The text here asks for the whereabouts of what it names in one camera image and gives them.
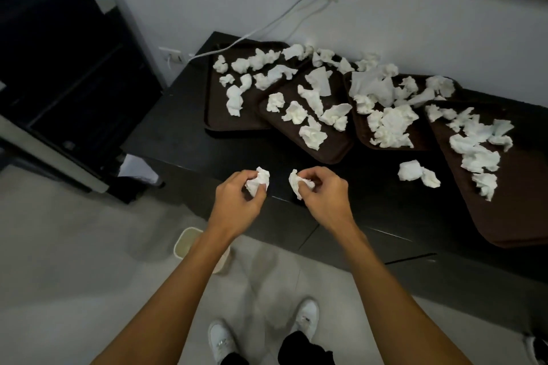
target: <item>black pants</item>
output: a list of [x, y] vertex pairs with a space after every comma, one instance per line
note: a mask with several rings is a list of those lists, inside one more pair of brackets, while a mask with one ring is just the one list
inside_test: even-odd
[[[298, 330], [286, 337], [278, 353], [279, 365], [335, 365], [333, 352], [325, 352], [321, 346], [314, 345]], [[249, 365], [239, 354], [233, 353], [223, 359], [221, 365]]]

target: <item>left hand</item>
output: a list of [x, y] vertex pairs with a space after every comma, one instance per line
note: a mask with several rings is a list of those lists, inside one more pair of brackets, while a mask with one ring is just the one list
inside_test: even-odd
[[209, 216], [208, 229], [220, 230], [233, 240], [249, 228], [261, 212], [266, 199], [266, 185], [261, 184], [255, 197], [246, 201], [242, 188], [249, 179], [257, 177], [257, 171], [233, 173], [217, 186], [215, 205]]

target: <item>white wall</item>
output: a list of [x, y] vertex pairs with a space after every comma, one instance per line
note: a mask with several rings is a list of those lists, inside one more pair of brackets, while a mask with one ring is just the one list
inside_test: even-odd
[[[213, 30], [243, 35], [296, 0], [119, 0], [161, 75], [158, 46], [195, 52]], [[349, 58], [379, 52], [402, 72], [548, 106], [548, 7], [519, 0], [327, 0], [304, 3], [262, 40], [312, 41]]]

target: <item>brown tray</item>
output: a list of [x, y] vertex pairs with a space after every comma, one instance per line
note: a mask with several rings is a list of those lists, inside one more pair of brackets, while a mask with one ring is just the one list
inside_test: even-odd
[[[491, 124], [493, 119], [504, 119], [506, 115], [500, 106], [492, 104], [433, 103], [456, 112], [474, 107], [472, 113], [480, 114], [480, 122], [484, 124]], [[548, 244], [548, 165], [544, 154], [520, 142], [518, 127], [508, 133], [514, 142], [508, 152], [503, 152], [502, 146], [482, 143], [500, 154], [500, 168], [493, 172], [497, 175], [497, 188], [493, 200], [488, 202], [480, 196], [476, 183], [472, 181], [472, 173], [460, 167], [462, 156], [449, 145], [449, 137], [455, 132], [446, 123], [441, 118], [429, 125], [480, 234], [502, 248]]]
[[[283, 84], [277, 83], [272, 87], [269, 87], [263, 92], [262, 97], [256, 104], [255, 111], [272, 126], [277, 128], [289, 139], [295, 142], [305, 152], [310, 154], [317, 161], [326, 165], [334, 165], [339, 163], [343, 157], [354, 146], [354, 134], [352, 127], [352, 119], [348, 119], [346, 130], [344, 132], [338, 132], [333, 126], [328, 126], [325, 123], [319, 121], [316, 114], [309, 107], [308, 103], [297, 93], [297, 85], [302, 85], [305, 89], [310, 90], [310, 84], [306, 81], [305, 76], [316, 68], [309, 62], [306, 66], [300, 70], [295, 77], [290, 81], [284, 81]], [[336, 68], [327, 67], [327, 71], [333, 71], [333, 74], [329, 78], [329, 85], [331, 86], [332, 95], [329, 97], [321, 97], [323, 108], [327, 110], [331, 106], [336, 104], [346, 103], [346, 92], [343, 84], [343, 76], [337, 71]], [[285, 100], [283, 109], [279, 112], [266, 111], [266, 105], [269, 101], [269, 95], [272, 93], [281, 92]], [[282, 120], [282, 116], [285, 115], [285, 110], [291, 103], [291, 101], [297, 101], [301, 106], [305, 107], [305, 110], [309, 115], [313, 116], [316, 121], [322, 125], [322, 131], [327, 133], [327, 139], [321, 144], [319, 150], [314, 150], [306, 146], [305, 141], [299, 136], [299, 129], [302, 126], [306, 126], [306, 119], [301, 125], [295, 125], [291, 121]]]
[[[212, 48], [212, 50], [221, 50], [226, 48], [229, 44], [220, 44]], [[270, 129], [271, 126], [265, 120], [261, 119], [255, 112], [253, 112], [252, 104], [257, 102], [258, 97], [263, 93], [263, 91], [255, 88], [255, 79], [253, 79], [253, 85], [251, 88], [243, 93], [243, 108], [240, 110], [240, 117], [231, 116], [226, 109], [226, 90], [230, 85], [223, 87], [219, 82], [219, 78], [224, 75], [232, 74], [236, 78], [234, 85], [240, 86], [241, 81], [240, 77], [243, 74], [238, 74], [234, 71], [230, 64], [238, 58], [248, 58], [255, 55], [255, 49], [259, 48], [264, 52], [269, 50], [284, 50], [289, 47], [288, 44], [284, 42], [255, 42], [255, 41], [244, 41], [237, 45], [234, 45], [229, 50], [221, 54], [211, 55], [209, 57], [208, 65], [208, 78], [207, 86], [205, 88], [205, 107], [204, 107], [204, 124], [208, 130], [216, 132], [227, 132], [227, 131], [239, 131], [239, 130], [266, 130]], [[217, 61], [219, 55], [225, 57], [226, 63], [229, 64], [229, 70], [224, 74], [219, 74], [213, 69], [213, 64]], [[286, 61], [281, 54], [279, 59], [274, 62], [274, 64], [266, 64], [259, 71], [252, 71], [249, 69], [249, 73], [253, 76], [255, 74], [266, 73], [274, 68], [276, 65], [287, 65], [290, 68], [299, 68], [307, 63], [307, 60], [298, 61], [297, 58], [291, 58], [289, 61]]]
[[[428, 77], [431, 77], [431, 75], [417, 75], [417, 74], [399, 74], [392, 78], [394, 85], [398, 86], [404, 78], [406, 77], [413, 77], [416, 81], [417, 86], [419, 87], [419, 93], [424, 91], [426, 88], [426, 79]], [[350, 87], [352, 85], [352, 73], [349, 72], [344, 77], [345, 82], [345, 89], [346, 94], [348, 95], [348, 92], [350, 92]], [[461, 85], [453, 80], [455, 85], [455, 92], [453, 93], [453, 96], [451, 99], [457, 99], [462, 100], [464, 99], [464, 92], [462, 90]], [[352, 104], [352, 119], [354, 120], [354, 125], [356, 127], [356, 135], [358, 136], [358, 140], [361, 141], [364, 145], [367, 147], [370, 147], [371, 149], [375, 150], [404, 150], [404, 151], [425, 151], [425, 150], [435, 150], [437, 148], [435, 142], [432, 140], [432, 137], [430, 135], [430, 129], [428, 127], [428, 120], [427, 119], [418, 119], [413, 122], [412, 125], [409, 126], [407, 129], [407, 133], [409, 133], [409, 139], [415, 146], [414, 148], [411, 147], [380, 147], [378, 145], [371, 144], [370, 140], [374, 139], [374, 134], [369, 128], [369, 125], [367, 124], [367, 115], [365, 114], [358, 114], [357, 108], [356, 108], [356, 102], [350, 97], [347, 96], [348, 102]], [[375, 110], [382, 110], [383, 107], [380, 104], [375, 105]], [[420, 112], [417, 109], [414, 109], [415, 112], [420, 116]]]

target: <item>shoe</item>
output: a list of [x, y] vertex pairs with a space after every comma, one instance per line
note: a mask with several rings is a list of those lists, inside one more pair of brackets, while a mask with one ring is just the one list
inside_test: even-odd
[[217, 365], [220, 365], [229, 354], [238, 353], [236, 341], [224, 320], [214, 320], [208, 330], [209, 347]]
[[295, 323], [291, 328], [291, 333], [300, 330], [305, 334], [309, 341], [312, 341], [319, 322], [318, 302], [312, 298], [304, 299], [299, 305]]
[[548, 343], [535, 336], [526, 336], [525, 349], [531, 363], [534, 365], [548, 365]]

